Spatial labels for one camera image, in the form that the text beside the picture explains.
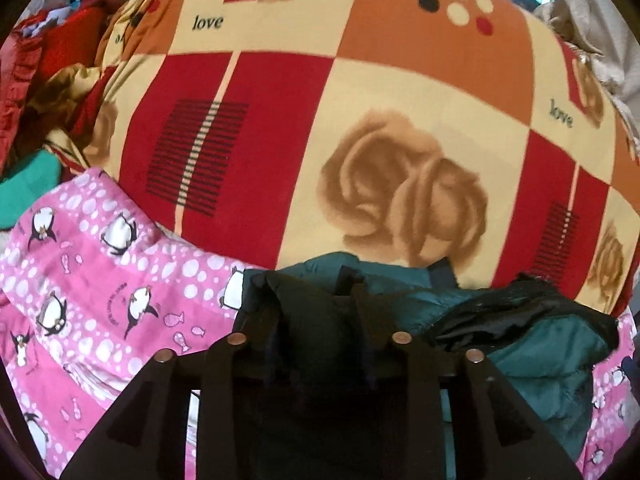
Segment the dark green quilted down jacket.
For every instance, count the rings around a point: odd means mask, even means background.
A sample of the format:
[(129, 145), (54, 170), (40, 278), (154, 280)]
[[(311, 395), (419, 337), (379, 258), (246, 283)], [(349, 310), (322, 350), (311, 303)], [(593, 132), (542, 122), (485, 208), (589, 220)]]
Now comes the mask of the dark green quilted down jacket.
[(244, 274), (234, 327), (243, 479), (575, 479), (615, 321), (522, 275), (334, 252)]

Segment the pink penguin print quilt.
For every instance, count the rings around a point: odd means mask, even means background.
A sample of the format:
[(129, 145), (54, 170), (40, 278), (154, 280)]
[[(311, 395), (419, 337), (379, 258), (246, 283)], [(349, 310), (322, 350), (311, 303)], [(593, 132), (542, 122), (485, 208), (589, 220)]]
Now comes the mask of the pink penguin print quilt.
[(27, 209), (1, 256), (1, 359), (49, 474), (155, 352), (230, 332), (244, 269), (166, 235), (101, 170)]

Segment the teal green garment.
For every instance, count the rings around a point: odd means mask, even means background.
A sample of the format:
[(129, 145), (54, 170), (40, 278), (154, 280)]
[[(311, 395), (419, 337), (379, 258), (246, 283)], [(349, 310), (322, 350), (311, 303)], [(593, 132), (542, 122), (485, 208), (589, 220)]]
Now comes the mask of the teal green garment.
[(0, 228), (12, 228), (36, 200), (60, 183), (61, 172), (61, 163), (47, 151), (20, 160), (1, 179)]

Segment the red cream rose patterned blanket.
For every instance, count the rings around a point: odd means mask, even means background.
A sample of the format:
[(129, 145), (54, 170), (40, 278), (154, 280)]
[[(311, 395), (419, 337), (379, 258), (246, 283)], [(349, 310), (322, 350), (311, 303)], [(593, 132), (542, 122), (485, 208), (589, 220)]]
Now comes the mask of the red cream rose patterned blanket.
[(129, 0), (96, 62), (98, 163), (194, 245), (344, 250), (607, 314), (639, 264), (639, 161), (591, 67), (509, 0)]

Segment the brown gold satin cloth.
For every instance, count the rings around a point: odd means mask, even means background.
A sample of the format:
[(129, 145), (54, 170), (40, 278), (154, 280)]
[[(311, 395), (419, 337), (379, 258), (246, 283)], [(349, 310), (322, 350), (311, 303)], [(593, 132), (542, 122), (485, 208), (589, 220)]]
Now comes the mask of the brown gold satin cloth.
[(105, 91), (114, 73), (114, 67), (67, 66), (29, 102), (44, 133), (44, 147), (63, 165), (87, 169), (110, 158), (118, 110)]

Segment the red folded cloth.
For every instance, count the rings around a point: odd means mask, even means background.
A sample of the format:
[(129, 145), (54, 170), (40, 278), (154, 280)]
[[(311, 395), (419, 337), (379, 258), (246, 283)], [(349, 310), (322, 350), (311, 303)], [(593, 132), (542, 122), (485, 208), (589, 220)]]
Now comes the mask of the red folded cloth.
[(1, 47), (1, 165), (10, 163), (30, 98), (59, 70), (93, 64), (108, 19), (122, 0), (82, 0), (65, 18), (40, 11), (18, 23)]

